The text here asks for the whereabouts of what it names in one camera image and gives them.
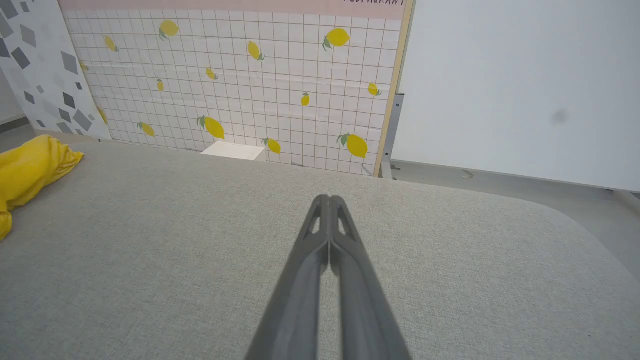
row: grid pattern wallpaper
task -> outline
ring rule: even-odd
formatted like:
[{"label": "grid pattern wallpaper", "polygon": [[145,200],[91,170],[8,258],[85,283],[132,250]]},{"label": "grid pattern wallpaper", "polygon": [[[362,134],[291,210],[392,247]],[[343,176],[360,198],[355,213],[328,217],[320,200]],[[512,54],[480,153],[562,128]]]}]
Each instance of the grid pattern wallpaper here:
[{"label": "grid pattern wallpaper", "polygon": [[64,16],[114,140],[196,152],[225,141],[263,146],[276,163],[374,172],[399,20],[207,10]]}]

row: metal bracket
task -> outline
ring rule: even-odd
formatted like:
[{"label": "metal bracket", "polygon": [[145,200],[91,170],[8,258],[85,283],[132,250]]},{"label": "metal bracket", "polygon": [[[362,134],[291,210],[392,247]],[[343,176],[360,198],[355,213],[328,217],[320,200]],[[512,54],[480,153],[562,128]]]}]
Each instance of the metal bracket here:
[{"label": "metal bracket", "polygon": [[380,163],[381,177],[385,179],[393,179],[391,175],[391,154],[394,150],[396,142],[396,133],[398,131],[398,123],[400,122],[400,112],[404,102],[404,94],[396,94],[394,96],[394,105],[391,108],[391,116],[389,117],[389,127],[387,128],[387,137],[385,139],[385,148],[382,152],[382,161]]}]

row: yellow towel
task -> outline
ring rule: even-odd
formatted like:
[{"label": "yellow towel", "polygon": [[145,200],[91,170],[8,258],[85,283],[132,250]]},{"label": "yellow towel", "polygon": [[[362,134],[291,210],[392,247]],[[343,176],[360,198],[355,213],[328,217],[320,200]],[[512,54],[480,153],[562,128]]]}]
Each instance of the yellow towel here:
[{"label": "yellow towel", "polygon": [[25,205],[43,187],[67,175],[83,156],[49,135],[0,154],[0,241],[11,230],[9,211]]}]

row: white foam block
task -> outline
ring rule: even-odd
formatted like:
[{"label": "white foam block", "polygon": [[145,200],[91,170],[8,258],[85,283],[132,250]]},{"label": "white foam block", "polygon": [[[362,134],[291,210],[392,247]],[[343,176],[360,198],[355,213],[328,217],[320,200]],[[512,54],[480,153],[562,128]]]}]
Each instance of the white foam block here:
[{"label": "white foam block", "polygon": [[216,142],[206,148],[202,154],[233,159],[267,161],[267,154],[263,147],[239,145],[229,142]]}]

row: lemon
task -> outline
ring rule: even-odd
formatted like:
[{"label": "lemon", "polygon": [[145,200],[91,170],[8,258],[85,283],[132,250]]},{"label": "lemon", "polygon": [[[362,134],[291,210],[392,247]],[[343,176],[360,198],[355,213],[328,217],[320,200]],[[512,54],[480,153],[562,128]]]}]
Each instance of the lemon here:
[{"label": "lemon", "polygon": [[367,156],[367,143],[358,135],[346,133],[338,136],[337,142],[340,142],[342,146],[346,143],[347,149],[353,156],[363,159]]},{"label": "lemon", "polygon": [[247,50],[249,50],[249,55],[256,60],[264,60],[264,55],[258,49],[258,45],[255,42],[249,41],[249,46],[247,46]]},{"label": "lemon", "polygon": [[331,46],[344,46],[344,44],[349,41],[350,37],[347,34],[345,29],[336,28],[331,31],[324,37],[324,42],[322,43],[322,48],[326,51],[328,47],[331,49]]},{"label": "lemon", "polygon": [[302,94],[302,99],[300,99],[300,104],[302,104],[302,106],[309,105],[309,94],[306,91],[304,94]]},{"label": "lemon", "polygon": [[269,147],[269,150],[275,152],[276,154],[280,154],[280,144],[276,140],[264,138],[262,139],[262,143],[264,145],[267,145]]},{"label": "lemon", "polygon": [[116,43],[113,42],[113,39],[106,35],[104,35],[104,43],[107,45],[109,50],[113,51],[114,53],[120,51],[120,49],[116,46]]},{"label": "lemon", "polygon": [[102,119],[104,120],[105,124],[109,124],[109,122],[107,122],[107,115],[104,113],[104,110],[98,108],[98,112],[100,113],[100,116],[102,117]]},{"label": "lemon", "polygon": [[218,80],[218,75],[214,74],[213,70],[211,70],[210,68],[207,67],[207,70],[205,72],[207,73],[207,76],[209,76],[210,79]]},{"label": "lemon", "polygon": [[162,24],[160,24],[160,31],[158,32],[158,36],[160,37],[160,40],[164,41],[165,39],[169,39],[168,37],[174,37],[175,34],[178,33],[179,29],[180,28],[178,28],[178,25],[176,25],[175,22],[171,20],[165,20],[162,21]]},{"label": "lemon", "polygon": [[373,96],[380,96],[380,94],[382,94],[374,83],[369,83],[369,93]]},{"label": "lemon", "polygon": [[211,136],[222,140],[225,139],[225,130],[215,119],[201,116],[198,118],[197,122],[200,124],[200,127],[206,127]]},{"label": "lemon", "polygon": [[155,137],[155,136],[156,136],[156,132],[154,131],[154,128],[153,128],[153,127],[151,127],[151,125],[146,124],[146,123],[144,123],[144,122],[139,122],[139,123],[138,123],[138,127],[139,127],[140,129],[142,129],[142,131],[144,131],[144,132],[145,132],[145,134],[147,134],[147,135],[149,135],[149,136],[153,136],[153,137]]}]

